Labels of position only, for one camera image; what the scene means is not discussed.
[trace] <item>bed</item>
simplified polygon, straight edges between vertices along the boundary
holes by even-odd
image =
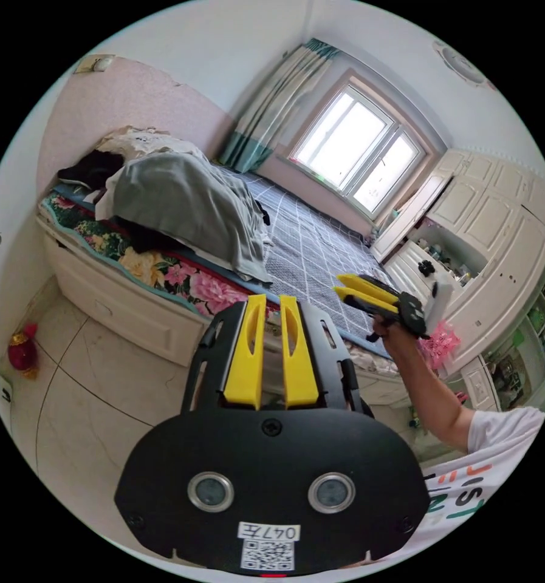
[[[213,315],[252,293],[268,299],[266,349],[279,364],[278,296],[294,295],[330,314],[355,364],[369,404],[406,406],[407,393],[381,343],[369,344],[371,319],[339,302],[338,273],[369,273],[392,285],[361,235],[258,176],[242,175],[270,216],[270,288],[246,282],[190,249],[137,254],[129,233],[96,221],[89,191],[59,183],[39,204],[38,222],[61,291],[92,318],[172,362],[188,366]]]

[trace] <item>teal curtain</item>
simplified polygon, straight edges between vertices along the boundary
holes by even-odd
[[[219,162],[241,173],[256,171],[339,52],[313,38],[286,57],[247,106]]]

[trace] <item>camera lens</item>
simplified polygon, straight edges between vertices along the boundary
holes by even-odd
[[[203,472],[190,480],[187,494],[200,510],[222,512],[230,507],[234,489],[231,482],[221,474]]]
[[[343,474],[323,474],[309,488],[310,505],[323,514],[345,510],[355,497],[353,482]]]

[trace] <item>floral bedspread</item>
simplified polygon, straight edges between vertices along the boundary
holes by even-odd
[[[107,221],[96,221],[94,215],[71,200],[52,193],[41,206],[58,227],[73,231],[98,256],[119,264],[139,285],[154,293],[168,295],[180,305],[208,319],[251,292],[227,281],[219,274],[176,253],[148,251],[136,253],[127,232]],[[267,303],[266,332],[280,336],[278,306]],[[345,342],[355,365],[370,372],[397,375],[396,365],[381,356]]]

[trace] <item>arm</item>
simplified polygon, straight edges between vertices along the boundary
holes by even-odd
[[[416,340],[401,326],[385,328],[376,320],[374,330],[394,360],[422,424],[442,443],[467,451],[474,411],[463,407],[455,394],[428,368]]]

